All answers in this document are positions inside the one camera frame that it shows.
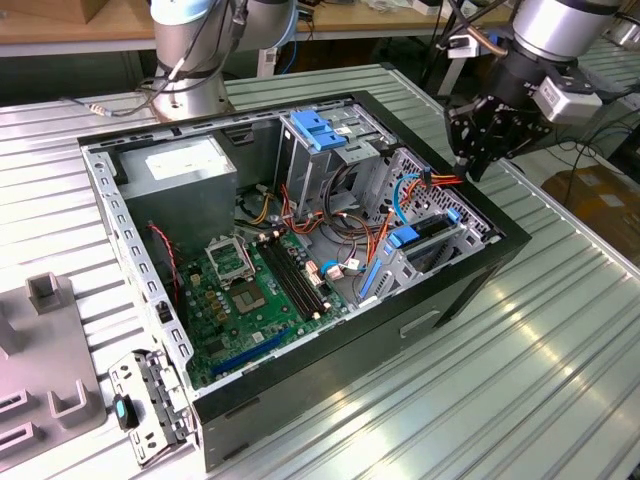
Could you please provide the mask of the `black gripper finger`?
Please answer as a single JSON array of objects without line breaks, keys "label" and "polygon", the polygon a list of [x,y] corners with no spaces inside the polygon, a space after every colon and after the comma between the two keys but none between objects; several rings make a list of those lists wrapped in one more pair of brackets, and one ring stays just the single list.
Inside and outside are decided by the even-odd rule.
[{"label": "black gripper finger", "polygon": [[480,181],[493,163],[536,145],[551,133],[552,126],[542,116],[532,113],[496,113],[486,126],[474,132],[469,154],[469,176]]},{"label": "black gripper finger", "polygon": [[487,131],[495,114],[494,97],[446,108],[446,134],[457,168],[487,168],[491,162]]}]

